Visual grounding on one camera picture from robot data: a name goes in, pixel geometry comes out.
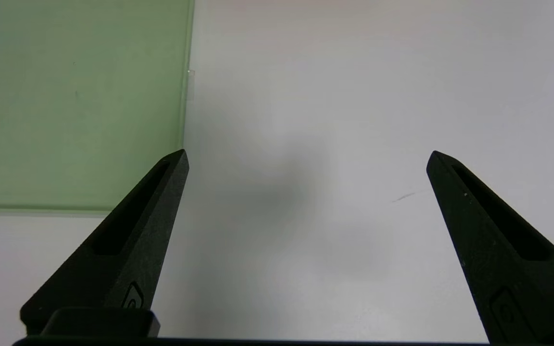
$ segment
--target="white surface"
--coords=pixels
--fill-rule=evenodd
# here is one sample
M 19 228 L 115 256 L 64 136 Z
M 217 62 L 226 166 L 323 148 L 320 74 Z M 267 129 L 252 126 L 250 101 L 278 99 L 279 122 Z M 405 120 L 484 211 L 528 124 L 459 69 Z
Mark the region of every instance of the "white surface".
M 161 335 L 486 340 L 425 165 L 554 243 L 554 0 L 196 0 L 193 35 Z M 0 217 L 0 333 L 98 221 Z

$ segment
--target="black plastic part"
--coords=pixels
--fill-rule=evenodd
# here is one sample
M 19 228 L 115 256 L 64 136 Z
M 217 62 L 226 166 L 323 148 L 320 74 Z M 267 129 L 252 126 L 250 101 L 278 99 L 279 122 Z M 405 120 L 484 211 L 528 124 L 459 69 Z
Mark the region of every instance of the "black plastic part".
M 66 307 L 150 309 L 189 171 L 163 157 L 21 308 L 27 335 Z
M 40 335 L 139 338 L 156 337 L 160 322 L 147 309 L 63 308 Z
M 454 158 L 427 174 L 489 341 L 554 344 L 554 245 Z

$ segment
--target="scratch mark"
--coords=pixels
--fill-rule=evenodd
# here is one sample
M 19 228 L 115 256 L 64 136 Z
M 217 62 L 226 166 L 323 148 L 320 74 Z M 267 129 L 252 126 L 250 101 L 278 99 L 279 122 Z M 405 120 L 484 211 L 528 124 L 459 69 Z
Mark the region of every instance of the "scratch mark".
M 395 199 L 391 203 L 401 201 L 402 199 L 406 199 L 407 197 L 413 196 L 415 194 L 417 194 L 417 192 L 412 192 L 412 193 L 408 193 L 407 195 L 402 195 L 401 197 L 399 197 L 398 199 Z
M 398 202 L 398 201 L 401 201 L 402 199 L 406 199 L 407 197 L 411 197 L 413 195 L 417 195 L 418 193 L 427 192 L 427 191 L 431 191 L 431 189 L 427 188 L 425 190 L 420 190 L 420 191 L 414 191 L 414 192 L 407 193 L 407 195 L 402 195 L 398 199 L 395 199 L 394 201 L 391 201 L 391 203 Z

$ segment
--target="green panel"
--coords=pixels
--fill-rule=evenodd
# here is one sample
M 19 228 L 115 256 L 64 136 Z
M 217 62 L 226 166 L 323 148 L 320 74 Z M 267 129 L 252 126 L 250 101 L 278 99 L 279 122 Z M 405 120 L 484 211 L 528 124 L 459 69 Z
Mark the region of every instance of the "green panel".
M 183 140 L 192 0 L 0 0 L 0 209 L 111 210 Z

